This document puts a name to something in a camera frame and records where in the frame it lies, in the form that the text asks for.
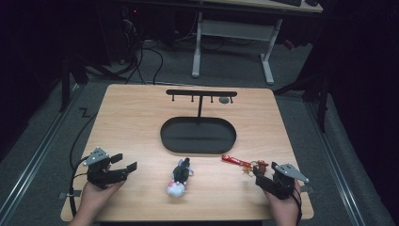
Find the person's left hand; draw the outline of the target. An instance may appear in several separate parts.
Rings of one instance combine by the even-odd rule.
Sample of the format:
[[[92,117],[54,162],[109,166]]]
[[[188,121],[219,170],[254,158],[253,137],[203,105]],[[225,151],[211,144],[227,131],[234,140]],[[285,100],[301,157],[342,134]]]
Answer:
[[[112,184],[106,189],[98,188],[90,182],[84,186],[81,203],[76,218],[86,225],[91,224],[110,198],[125,184],[124,181]]]

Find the black key rack with tray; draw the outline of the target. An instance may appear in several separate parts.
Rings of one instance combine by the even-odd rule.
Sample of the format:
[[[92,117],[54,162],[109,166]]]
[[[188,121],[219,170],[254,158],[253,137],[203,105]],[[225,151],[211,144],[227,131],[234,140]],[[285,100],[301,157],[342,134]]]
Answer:
[[[173,153],[223,154],[228,152],[236,141],[236,130],[229,122],[221,118],[203,117],[203,98],[215,97],[227,99],[232,104],[236,91],[210,91],[167,89],[167,95],[175,99],[176,95],[190,96],[191,101],[199,98],[198,115],[195,117],[173,117],[164,122],[160,130],[161,141],[165,148]]]

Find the person's right hand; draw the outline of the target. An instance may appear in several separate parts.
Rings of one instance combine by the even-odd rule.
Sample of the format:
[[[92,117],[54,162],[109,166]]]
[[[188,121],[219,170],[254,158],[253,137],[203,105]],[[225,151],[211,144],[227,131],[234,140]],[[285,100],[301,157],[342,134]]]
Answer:
[[[293,197],[280,200],[271,193],[265,191],[265,197],[268,199],[270,213],[273,216],[273,219],[276,222],[295,222],[298,223],[299,216],[299,207],[297,205],[300,199],[300,184],[298,181],[295,181],[295,192],[293,193]]]

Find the white-legged desk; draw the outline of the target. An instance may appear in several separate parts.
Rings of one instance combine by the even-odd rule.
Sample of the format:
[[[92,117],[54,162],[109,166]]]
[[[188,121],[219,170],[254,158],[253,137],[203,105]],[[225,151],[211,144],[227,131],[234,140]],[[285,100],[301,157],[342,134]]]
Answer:
[[[199,0],[199,5],[204,7],[206,4],[220,4],[232,7],[250,7],[254,9],[270,9],[272,12],[289,12],[304,14],[319,14],[323,12],[323,7],[318,3],[316,7],[308,5],[302,0],[300,7],[289,6],[271,0]],[[279,16],[274,24],[249,24],[239,22],[228,22],[218,19],[203,19],[202,13],[197,15],[197,34],[196,49],[193,58],[192,76],[200,76],[201,63],[201,38],[203,36],[233,38],[241,40],[266,41],[268,46],[265,52],[260,54],[260,61],[263,66],[265,81],[268,85],[274,84],[269,58],[275,45],[279,30],[282,24],[282,17]]]

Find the red keychain with charm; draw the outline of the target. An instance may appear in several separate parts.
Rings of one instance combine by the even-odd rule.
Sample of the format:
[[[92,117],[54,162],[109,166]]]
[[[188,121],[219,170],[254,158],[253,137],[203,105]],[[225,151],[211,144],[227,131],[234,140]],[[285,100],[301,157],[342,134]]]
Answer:
[[[253,172],[253,168],[257,168],[260,171],[261,175],[264,175],[266,172],[266,168],[269,166],[269,164],[263,160],[247,162],[247,161],[235,158],[233,156],[230,156],[228,154],[222,154],[221,159],[224,162],[228,162],[230,164],[234,164],[234,165],[242,167],[243,172],[245,172],[246,174],[250,174],[251,172]]]

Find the metal floor rail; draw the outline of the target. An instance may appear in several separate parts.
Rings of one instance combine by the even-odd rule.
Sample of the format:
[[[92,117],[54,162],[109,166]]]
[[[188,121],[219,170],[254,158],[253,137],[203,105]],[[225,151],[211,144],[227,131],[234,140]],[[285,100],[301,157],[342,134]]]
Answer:
[[[352,226],[365,226],[364,218],[359,210],[356,199],[353,195],[352,189],[346,182],[343,171],[337,161],[337,158],[333,152],[332,146],[328,140],[327,135],[320,129],[317,120],[317,113],[313,104],[305,103],[304,106],[308,114],[310,115],[313,127],[316,129],[318,137],[321,140],[323,146],[323,154],[327,161],[327,167],[330,170],[331,176],[334,180],[335,186],[338,189],[341,200],[347,215],[350,218]]]
[[[84,87],[73,85],[70,100],[62,107],[62,86],[56,86],[0,164],[0,225],[6,225],[13,215],[49,153],[71,105]]]

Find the black keyboard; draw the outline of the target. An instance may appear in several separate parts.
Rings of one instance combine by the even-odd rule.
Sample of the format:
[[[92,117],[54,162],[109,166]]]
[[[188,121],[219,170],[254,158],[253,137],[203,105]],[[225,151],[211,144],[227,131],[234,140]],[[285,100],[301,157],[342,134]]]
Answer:
[[[300,7],[302,3],[302,0],[271,0],[271,1],[294,7]]]

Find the black metal stand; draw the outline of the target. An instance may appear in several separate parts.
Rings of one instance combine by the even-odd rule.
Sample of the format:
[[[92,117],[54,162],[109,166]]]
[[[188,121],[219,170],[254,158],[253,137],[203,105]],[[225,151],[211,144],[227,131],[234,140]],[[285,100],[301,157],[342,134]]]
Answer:
[[[328,96],[328,85],[330,81],[329,73],[320,73],[311,75],[306,78],[298,79],[294,83],[284,86],[280,89],[274,90],[275,95],[281,95],[290,90],[299,89],[304,87],[304,92],[302,94],[302,100],[306,103],[308,102],[318,102],[317,109],[317,125],[319,129],[325,133],[325,117],[327,113],[327,96]]]
[[[60,111],[66,110],[71,100],[72,79],[77,85],[85,86],[88,76],[85,69],[84,59],[79,55],[66,56],[62,62],[61,74],[61,107]]]

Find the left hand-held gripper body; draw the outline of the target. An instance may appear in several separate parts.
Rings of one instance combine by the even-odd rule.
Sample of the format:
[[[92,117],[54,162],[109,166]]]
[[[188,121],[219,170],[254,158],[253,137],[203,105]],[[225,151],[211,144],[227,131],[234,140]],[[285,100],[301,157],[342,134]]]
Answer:
[[[106,189],[108,185],[125,181],[128,177],[126,169],[109,169],[112,164],[110,162],[111,157],[102,148],[97,147],[83,163],[83,166],[88,168],[88,181],[101,189]]]

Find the grey and white plush toy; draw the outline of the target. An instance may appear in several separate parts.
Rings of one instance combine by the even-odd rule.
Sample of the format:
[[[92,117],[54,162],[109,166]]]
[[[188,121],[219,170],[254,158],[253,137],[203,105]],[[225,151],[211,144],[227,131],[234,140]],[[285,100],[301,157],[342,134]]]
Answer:
[[[187,180],[194,171],[190,167],[190,159],[181,159],[172,171],[172,179],[167,187],[167,194],[170,197],[181,198],[185,193]]]

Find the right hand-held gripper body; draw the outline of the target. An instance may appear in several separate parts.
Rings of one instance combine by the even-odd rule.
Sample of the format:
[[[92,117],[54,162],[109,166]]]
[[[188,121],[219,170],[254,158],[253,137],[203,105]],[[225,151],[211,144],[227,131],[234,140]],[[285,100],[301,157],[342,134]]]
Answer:
[[[292,164],[278,165],[277,170],[273,174],[273,178],[269,179],[265,176],[256,177],[255,184],[261,189],[271,193],[280,200],[288,199],[294,192],[295,179],[304,183],[310,180],[300,172]]]

